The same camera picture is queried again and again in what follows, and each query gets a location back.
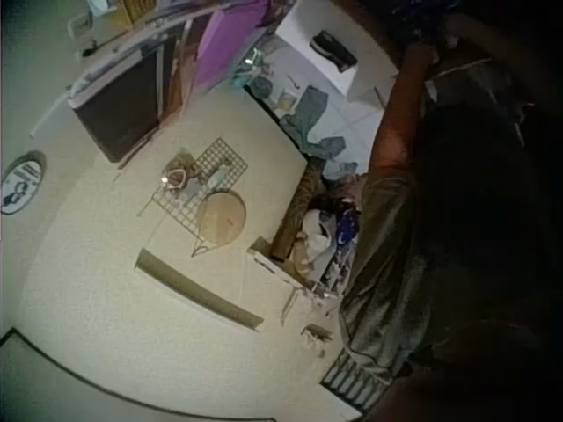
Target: cabinet door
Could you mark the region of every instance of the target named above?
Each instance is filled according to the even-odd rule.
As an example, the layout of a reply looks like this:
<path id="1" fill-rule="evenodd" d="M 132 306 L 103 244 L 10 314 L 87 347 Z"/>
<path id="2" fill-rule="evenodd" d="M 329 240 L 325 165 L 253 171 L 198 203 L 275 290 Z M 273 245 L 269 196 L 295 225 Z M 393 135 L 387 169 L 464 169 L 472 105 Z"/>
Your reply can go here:
<path id="1" fill-rule="evenodd" d="M 266 9 L 267 0 L 257 0 L 213 15 L 199 46 L 194 86 L 213 80 L 229 67 Z"/>

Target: hand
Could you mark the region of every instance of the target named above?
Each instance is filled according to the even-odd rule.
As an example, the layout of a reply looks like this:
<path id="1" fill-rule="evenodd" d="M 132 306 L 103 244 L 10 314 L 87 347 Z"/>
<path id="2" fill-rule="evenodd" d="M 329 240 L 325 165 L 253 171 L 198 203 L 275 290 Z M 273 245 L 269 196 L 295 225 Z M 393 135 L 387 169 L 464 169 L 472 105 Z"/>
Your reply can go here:
<path id="1" fill-rule="evenodd" d="M 418 65 L 428 67 L 438 62 L 438 52 L 434 46 L 423 42 L 409 44 L 405 51 L 404 62 L 409 66 Z"/>

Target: wire rack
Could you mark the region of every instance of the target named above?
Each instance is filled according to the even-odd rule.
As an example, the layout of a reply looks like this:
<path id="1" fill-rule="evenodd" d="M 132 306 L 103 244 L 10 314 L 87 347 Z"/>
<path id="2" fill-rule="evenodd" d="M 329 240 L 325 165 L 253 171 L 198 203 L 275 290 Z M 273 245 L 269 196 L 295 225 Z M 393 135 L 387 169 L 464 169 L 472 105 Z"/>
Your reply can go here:
<path id="1" fill-rule="evenodd" d="M 206 186 L 205 181 L 213 175 L 221 164 L 227 161 L 230 163 L 230 170 L 225 178 L 212 189 Z M 197 250 L 205 243 L 205 239 L 201 238 L 199 234 L 199 225 L 196 218 L 198 207 L 211 193 L 230 190 L 247 168 L 248 164 L 246 161 L 243 160 L 227 142 L 219 138 L 191 165 L 194 174 L 202 180 L 202 187 L 196 195 L 183 203 L 178 193 L 164 189 L 163 186 L 159 186 L 152 194 L 149 202 L 157 203 L 168 215 L 196 237 L 199 243 L 196 242 L 193 255 L 197 255 L 199 253 Z M 211 248 L 203 246 L 201 250 L 208 251 L 209 249 Z"/>

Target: white shelf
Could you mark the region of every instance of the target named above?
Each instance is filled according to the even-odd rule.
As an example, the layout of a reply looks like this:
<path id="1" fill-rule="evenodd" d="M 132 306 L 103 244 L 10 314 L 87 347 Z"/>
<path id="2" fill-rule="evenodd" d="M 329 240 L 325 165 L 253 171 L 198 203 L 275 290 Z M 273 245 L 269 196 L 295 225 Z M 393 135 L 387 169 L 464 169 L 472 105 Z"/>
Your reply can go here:
<path id="1" fill-rule="evenodd" d="M 352 69 L 340 73 L 332 62 L 309 46 L 322 30 L 328 31 L 358 60 Z M 298 0 L 276 34 L 322 72 L 348 101 L 374 87 L 387 91 L 397 75 L 397 68 L 376 41 L 330 0 Z"/>

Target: gray cloth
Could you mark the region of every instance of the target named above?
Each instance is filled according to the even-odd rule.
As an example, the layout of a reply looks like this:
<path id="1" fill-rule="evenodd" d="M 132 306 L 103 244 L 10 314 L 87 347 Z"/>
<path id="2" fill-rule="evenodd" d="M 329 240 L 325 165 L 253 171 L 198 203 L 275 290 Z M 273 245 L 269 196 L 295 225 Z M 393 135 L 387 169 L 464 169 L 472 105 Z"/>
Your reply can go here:
<path id="1" fill-rule="evenodd" d="M 324 138 L 319 143 L 307 140 L 309 132 L 325 112 L 327 102 L 326 93 L 314 86 L 308 86 L 294 114 L 283 116 L 280 119 L 280 126 L 304 154 L 332 160 L 346 148 L 346 141 L 342 136 Z"/>
<path id="2" fill-rule="evenodd" d="M 430 318 L 427 263 L 412 240 L 412 190 L 412 176 L 404 171 L 370 177 L 350 285 L 339 311 L 347 352 L 385 383 L 421 344 Z"/>

